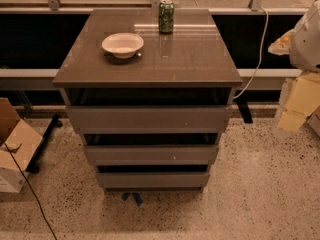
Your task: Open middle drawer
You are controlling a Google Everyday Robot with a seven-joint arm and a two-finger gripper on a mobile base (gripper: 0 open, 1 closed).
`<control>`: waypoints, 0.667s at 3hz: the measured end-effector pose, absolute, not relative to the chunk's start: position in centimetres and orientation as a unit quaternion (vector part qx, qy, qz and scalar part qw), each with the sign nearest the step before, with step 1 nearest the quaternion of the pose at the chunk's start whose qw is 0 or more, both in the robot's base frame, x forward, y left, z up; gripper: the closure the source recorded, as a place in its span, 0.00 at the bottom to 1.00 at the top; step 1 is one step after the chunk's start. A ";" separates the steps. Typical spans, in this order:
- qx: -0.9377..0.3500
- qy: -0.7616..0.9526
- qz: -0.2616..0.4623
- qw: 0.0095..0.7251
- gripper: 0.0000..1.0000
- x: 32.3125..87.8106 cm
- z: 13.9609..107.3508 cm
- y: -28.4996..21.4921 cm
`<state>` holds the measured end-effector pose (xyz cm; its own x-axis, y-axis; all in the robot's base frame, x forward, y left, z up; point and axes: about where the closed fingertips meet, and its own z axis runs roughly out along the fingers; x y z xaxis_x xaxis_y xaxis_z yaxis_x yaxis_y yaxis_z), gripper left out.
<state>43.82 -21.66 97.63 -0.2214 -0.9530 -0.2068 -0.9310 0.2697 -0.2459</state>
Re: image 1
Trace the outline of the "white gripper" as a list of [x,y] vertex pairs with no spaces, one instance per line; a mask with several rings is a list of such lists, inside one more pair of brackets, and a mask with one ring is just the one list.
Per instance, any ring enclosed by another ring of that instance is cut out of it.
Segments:
[[[289,55],[291,29],[270,44],[268,52],[273,55]],[[294,135],[320,106],[320,74],[302,73],[296,79],[287,78],[282,86],[279,107],[274,118],[273,134],[278,138]]]

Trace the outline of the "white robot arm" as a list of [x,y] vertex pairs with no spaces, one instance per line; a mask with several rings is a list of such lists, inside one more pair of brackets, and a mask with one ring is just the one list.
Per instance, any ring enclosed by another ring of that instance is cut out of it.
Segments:
[[320,0],[314,1],[295,27],[273,42],[268,52],[288,55],[290,64],[301,70],[299,77],[285,80],[275,116],[275,133],[290,136],[320,106]]

